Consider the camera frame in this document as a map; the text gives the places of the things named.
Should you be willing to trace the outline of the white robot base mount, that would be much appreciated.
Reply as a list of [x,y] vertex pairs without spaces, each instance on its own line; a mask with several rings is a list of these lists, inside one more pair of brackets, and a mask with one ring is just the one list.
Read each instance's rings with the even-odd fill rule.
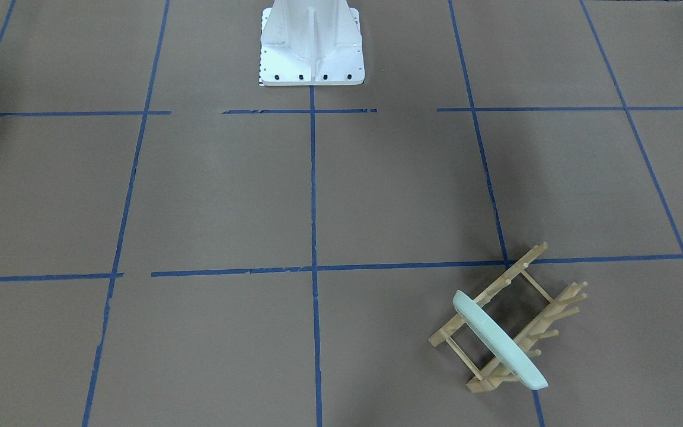
[[363,84],[358,9],[347,1],[276,1],[262,11],[258,83]]

